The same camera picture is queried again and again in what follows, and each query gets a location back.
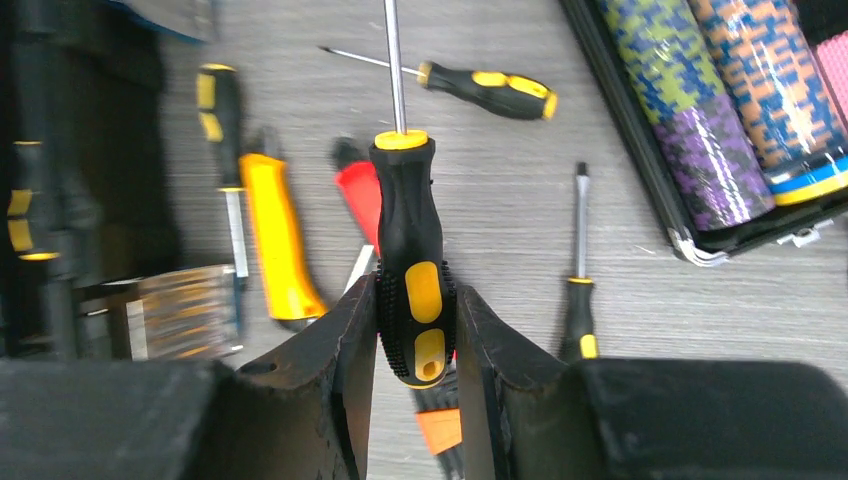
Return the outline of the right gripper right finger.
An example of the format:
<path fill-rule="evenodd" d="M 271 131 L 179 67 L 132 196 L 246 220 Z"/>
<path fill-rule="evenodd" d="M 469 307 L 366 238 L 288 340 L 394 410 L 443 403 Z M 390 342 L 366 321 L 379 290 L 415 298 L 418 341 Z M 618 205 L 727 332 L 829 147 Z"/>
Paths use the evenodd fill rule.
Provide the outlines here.
<path fill-rule="evenodd" d="M 457 299 L 469 479 L 843 479 L 847 397 L 774 361 L 566 364 L 472 288 Z"/>

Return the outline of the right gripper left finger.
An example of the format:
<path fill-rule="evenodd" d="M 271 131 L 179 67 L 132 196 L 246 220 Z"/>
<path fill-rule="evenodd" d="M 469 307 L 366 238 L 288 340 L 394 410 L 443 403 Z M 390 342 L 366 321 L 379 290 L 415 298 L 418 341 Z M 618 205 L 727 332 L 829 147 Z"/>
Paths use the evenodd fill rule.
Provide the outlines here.
<path fill-rule="evenodd" d="M 1 365 L 5 479 L 362 479 L 374 277 L 232 369 L 218 361 Z"/>

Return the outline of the yellow utility knife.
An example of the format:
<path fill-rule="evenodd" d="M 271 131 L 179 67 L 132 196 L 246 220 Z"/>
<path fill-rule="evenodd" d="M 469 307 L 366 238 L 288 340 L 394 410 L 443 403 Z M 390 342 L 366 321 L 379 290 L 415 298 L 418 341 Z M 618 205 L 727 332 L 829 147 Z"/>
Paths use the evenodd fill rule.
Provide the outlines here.
<path fill-rule="evenodd" d="M 327 313 L 310 275 L 287 164 L 259 153 L 239 160 L 270 318 L 299 331 Z"/>

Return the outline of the short stubby screwdriver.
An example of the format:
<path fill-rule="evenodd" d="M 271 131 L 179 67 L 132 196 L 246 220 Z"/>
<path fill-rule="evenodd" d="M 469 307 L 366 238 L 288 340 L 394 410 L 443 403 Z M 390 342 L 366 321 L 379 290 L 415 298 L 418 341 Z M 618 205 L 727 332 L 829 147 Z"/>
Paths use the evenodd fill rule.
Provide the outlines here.
<path fill-rule="evenodd" d="M 450 94 L 495 115 L 513 120 L 549 120 L 558 106 L 558 95 L 547 85 L 524 75 L 494 70 L 456 69 L 425 61 L 417 68 L 403 63 L 397 45 L 385 60 L 323 46 L 323 51 L 390 70 L 395 127 L 406 129 L 403 73 L 416 77 L 422 88 Z"/>

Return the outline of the black plastic toolbox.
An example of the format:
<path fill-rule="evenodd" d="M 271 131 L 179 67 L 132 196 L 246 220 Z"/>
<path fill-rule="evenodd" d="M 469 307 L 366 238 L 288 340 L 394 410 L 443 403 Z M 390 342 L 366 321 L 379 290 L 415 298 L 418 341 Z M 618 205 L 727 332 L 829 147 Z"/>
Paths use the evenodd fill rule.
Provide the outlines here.
<path fill-rule="evenodd" d="M 116 1 L 1 5 L 1 354 L 201 359 L 240 347 L 230 264 L 185 268 L 160 131 L 159 28 Z M 13 144 L 41 141 L 60 257 L 7 223 Z"/>

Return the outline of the small black screwdriver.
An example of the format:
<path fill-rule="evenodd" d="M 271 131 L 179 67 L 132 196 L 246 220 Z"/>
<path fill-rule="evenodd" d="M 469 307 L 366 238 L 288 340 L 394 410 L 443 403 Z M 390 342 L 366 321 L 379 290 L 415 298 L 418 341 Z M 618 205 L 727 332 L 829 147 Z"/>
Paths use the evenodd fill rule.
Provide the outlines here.
<path fill-rule="evenodd" d="M 358 281 L 358 279 L 370 273 L 373 270 L 373 262 L 375 254 L 375 247 L 371 244 L 365 244 L 361 247 L 359 254 L 357 256 L 356 261 L 351 269 L 351 272 L 348 276 L 344 292 L 347 292 L 352 286 Z"/>

